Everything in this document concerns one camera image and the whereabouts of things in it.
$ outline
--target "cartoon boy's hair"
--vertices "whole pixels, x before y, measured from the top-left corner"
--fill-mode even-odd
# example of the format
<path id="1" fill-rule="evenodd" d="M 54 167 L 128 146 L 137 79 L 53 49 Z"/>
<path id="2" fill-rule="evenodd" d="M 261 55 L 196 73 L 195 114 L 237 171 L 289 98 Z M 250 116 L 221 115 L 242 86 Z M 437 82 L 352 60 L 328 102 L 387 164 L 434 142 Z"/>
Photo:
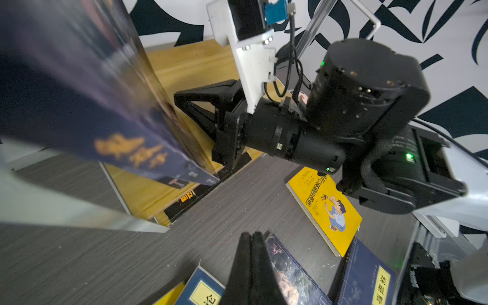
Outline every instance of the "cartoon boy's hair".
<path id="1" fill-rule="evenodd" d="M 346 212 L 346 207 L 344 206 L 344 204 L 343 204 L 343 203 L 342 203 L 340 200 L 338 200 L 337 202 L 338 202 L 338 203 L 339 203 L 339 205 L 341 206 L 341 212 L 342 212 L 342 213 L 345 213 L 345 212 Z"/>

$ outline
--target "dark blue book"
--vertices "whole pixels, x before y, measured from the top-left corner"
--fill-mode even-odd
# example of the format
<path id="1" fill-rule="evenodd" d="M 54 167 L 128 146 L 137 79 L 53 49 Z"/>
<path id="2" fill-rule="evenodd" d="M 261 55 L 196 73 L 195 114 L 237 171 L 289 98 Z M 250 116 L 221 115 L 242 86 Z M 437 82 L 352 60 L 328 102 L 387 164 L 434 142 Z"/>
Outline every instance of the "dark blue book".
<path id="1" fill-rule="evenodd" d="M 203 269 L 195 269 L 175 305 L 217 305 L 225 286 Z"/>
<path id="2" fill-rule="evenodd" d="M 356 237 L 337 305 L 391 305 L 396 275 Z"/>
<path id="3" fill-rule="evenodd" d="M 274 234 L 267 239 L 266 248 L 278 286 L 288 305 L 332 305 L 327 295 Z"/>

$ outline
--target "yellow book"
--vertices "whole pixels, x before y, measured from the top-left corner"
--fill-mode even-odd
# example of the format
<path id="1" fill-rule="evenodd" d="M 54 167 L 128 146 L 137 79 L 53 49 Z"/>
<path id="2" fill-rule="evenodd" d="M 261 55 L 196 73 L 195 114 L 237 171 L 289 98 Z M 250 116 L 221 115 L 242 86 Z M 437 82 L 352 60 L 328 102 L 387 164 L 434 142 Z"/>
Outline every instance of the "yellow book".
<path id="1" fill-rule="evenodd" d="M 174 305 L 176 300 L 180 296 L 181 292 L 183 291 L 184 283 L 179 283 L 176 287 L 171 289 L 168 293 L 166 293 L 162 298 L 160 298 L 157 302 L 153 305 Z"/>
<path id="2" fill-rule="evenodd" d="M 363 218 L 332 178 L 304 167 L 286 186 L 335 256 L 344 256 Z"/>

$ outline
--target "black and white patterned wall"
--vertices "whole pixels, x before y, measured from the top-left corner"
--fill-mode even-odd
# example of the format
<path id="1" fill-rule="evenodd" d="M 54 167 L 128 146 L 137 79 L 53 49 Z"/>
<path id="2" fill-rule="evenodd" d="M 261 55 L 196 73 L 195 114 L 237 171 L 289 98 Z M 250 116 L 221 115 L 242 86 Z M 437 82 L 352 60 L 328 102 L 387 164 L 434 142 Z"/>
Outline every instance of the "black and white patterned wall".
<path id="1" fill-rule="evenodd" d="M 319 0 L 294 0 L 299 39 Z M 173 47 L 212 38 L 209 0 L 123 0 L 145 47 Z M 488 0 L 362 0 L 383 26 L 374 36 L 422 63 L 432 98 L 419 117 L 488 159 Z M 289 40 L 288 22 L 274 25 L 270 47 Z M 349 0 L 338 0 L 307 49 L 305 75 L 315 79 L 330 43 L 372 29 Z"/>

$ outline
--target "blurred book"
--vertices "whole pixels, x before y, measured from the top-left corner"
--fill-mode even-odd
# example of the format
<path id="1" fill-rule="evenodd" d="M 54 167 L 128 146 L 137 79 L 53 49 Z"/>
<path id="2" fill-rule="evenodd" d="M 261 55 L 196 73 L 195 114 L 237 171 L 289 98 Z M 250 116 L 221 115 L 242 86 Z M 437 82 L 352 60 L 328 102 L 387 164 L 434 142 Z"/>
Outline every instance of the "blurred book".
<path id="1" fill-rule="evenodd" d="M 225 286 L 198 265 L 176 301 L 176 305 L 218 305 Z"/>
<path id="2" fill-rule="evenodd" d="M 337 305 L 390 305 L 395 283 L 393 270 L 354 238 Z"/>
<path id="3" fill-rule="evenodd" d="M 168 293 L 163 295 L 163 297 L 157 300 L 153 305 L 174 305 L 181 292 L 183 291 L 183 288 L 184 283 L 181 282 L 173 289 L 171 289 Z"/>
<path id="4" fill-rule="evenodd" d="M 266 240 L 278 286 L 288 305 L 332 305 L 317 283 L 271 234 Z"/>
<path id="5" fill-rule="evenodd" d="M 335 256 L 344 256 L 362 217 L 332 178 L 304 167 L 286 186 Z"/>

